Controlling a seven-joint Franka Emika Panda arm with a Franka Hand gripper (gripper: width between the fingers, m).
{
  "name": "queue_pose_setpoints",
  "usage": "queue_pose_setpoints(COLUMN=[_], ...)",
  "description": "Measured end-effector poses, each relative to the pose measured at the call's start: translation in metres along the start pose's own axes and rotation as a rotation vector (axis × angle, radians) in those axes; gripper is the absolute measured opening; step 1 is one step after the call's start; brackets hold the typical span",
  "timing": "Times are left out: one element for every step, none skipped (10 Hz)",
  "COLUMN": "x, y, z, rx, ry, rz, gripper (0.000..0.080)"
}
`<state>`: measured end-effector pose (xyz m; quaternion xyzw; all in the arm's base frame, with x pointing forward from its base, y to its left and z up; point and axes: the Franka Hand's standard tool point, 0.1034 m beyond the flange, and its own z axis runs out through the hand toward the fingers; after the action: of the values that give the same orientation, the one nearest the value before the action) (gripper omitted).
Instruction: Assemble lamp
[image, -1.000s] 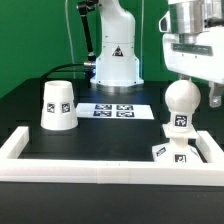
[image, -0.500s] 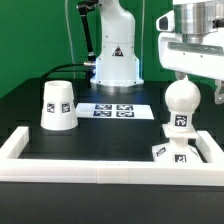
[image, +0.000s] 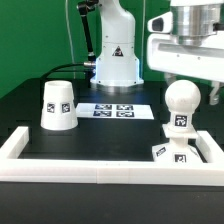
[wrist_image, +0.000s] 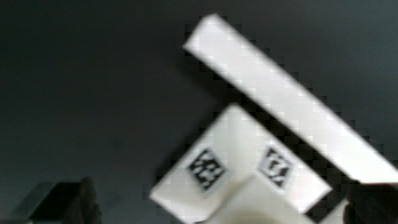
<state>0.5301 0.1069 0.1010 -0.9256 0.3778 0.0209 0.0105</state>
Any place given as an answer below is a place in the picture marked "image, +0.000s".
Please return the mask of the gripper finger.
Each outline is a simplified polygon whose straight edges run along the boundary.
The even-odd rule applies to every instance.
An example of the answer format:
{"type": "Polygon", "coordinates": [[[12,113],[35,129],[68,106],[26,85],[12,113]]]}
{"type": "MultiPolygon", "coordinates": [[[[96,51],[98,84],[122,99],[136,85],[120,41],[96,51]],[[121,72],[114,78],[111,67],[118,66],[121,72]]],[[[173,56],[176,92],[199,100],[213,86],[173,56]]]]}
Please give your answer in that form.
{"type": "Polygon", "coordinates": [[[164,78],[165,78],[166,84],[168,86],[170,86],[171,84],[173,84],[177,80],[176,75],[171,74],[171,73],[165,73],[164,78]]]}
{"type": "Polygon", "coordinates": [[[220,90],[223,87],[223,83],[218,81],[212,81],[211,87],[212,87],[212,90],[209,94],[209,104],[217,105],[219,103],[220,90]]]}

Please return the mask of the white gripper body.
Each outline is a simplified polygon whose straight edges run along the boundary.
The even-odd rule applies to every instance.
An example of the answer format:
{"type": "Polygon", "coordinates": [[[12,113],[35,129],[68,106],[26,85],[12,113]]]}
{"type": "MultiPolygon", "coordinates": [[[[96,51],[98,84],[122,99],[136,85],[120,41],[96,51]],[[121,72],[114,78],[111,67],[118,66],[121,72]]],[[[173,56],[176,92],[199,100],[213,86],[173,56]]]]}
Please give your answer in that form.
{"type": "Polygon", "coordinates": [[[224,33],[184,46],[166,34],[151,34],[147,40],[147,63],[151,70],[224,83],[224,33]]]}

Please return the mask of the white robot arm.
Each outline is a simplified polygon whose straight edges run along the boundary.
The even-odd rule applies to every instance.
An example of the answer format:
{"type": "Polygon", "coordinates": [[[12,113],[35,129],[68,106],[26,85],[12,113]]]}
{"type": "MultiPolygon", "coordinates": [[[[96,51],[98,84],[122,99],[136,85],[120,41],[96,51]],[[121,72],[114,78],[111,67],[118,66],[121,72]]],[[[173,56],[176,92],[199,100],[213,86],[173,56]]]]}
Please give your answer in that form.
{"type": "MultiPolygon", "coordinates": [[[[119,0],[99,0],[102,50],[95,88],[108,92],[127,90],[143,83],[135,56],[135,19],[119,0]]],[[[177,75],[212,82],[210,103],[219,102],[224,87],[224,0],[170,0],[170,11],[148,21],[147,63],[168,83],[177,75]]]]}

